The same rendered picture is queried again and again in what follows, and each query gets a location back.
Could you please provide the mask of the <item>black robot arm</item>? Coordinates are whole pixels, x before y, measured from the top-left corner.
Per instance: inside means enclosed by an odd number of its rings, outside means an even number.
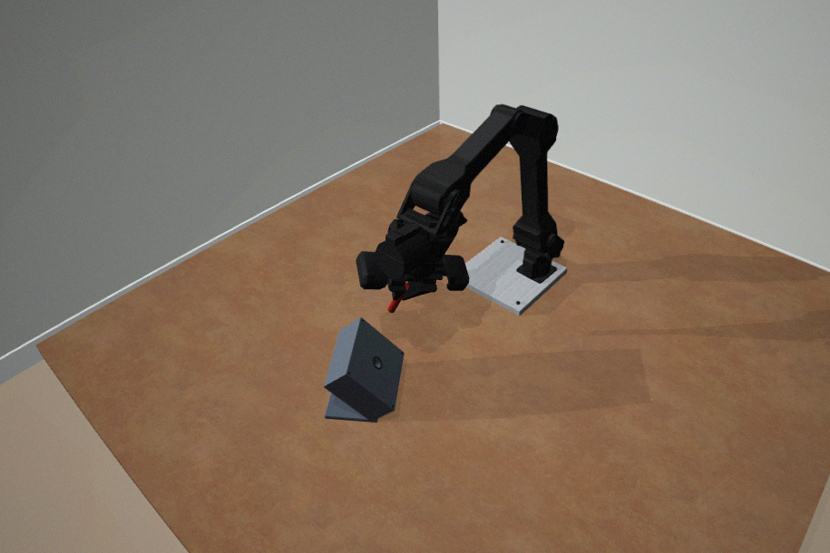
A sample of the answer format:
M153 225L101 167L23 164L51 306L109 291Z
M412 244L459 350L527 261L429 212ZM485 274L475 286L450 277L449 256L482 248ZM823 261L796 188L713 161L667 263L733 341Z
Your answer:
M556 142L557 117L526 106L496 104L491 115L445 160L432 163L413 179L386 240L376 248L376 262L398 279L429 259L442 257L459 227L471 185L483 168L510 142L520 156L522 215L513 239L524 247L516 272L541 284L556 272L564 240L548 213L548 151ZM429 211L421 214L417 206Z

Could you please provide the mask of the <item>grey sloped panel with hole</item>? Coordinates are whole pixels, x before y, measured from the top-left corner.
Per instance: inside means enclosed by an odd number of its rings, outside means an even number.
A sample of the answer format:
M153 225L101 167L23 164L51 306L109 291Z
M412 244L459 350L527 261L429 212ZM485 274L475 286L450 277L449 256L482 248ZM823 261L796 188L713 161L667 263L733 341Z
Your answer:
M339 330L325 419L377 422L395 410L404 352L362 317Z

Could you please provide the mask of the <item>red peg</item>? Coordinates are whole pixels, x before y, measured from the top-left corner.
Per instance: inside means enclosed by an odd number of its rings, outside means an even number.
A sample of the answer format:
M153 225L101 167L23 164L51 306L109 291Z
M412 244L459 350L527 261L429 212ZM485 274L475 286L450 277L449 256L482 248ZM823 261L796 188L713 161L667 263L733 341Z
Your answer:
M407 289L409 288L409 285L407 283L405 283L405 287L406 287L406 291L407 291ZM404 295L405 294L402 294L397 300L392 300L389 307L387 308L389 313L394 313L395 312L396 308L398 307L398 305L401 302Z

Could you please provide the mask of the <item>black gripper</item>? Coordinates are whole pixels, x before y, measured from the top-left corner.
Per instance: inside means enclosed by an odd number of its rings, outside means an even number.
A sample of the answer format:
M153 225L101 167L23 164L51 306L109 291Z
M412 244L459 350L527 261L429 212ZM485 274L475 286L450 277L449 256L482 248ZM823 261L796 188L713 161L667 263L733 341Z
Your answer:
M376 252L361 251L356 258L360 286L364 289L382 289L388 285L393 300L405 294L402 300L435 292L436 280L447 277L450 291L464 291L469 284L469 275L463 257L443 255L429 259L404 276L393 279L387 276L376 262ZM405 282L409 288L406 291ZM405 293L406 292L406 293Z

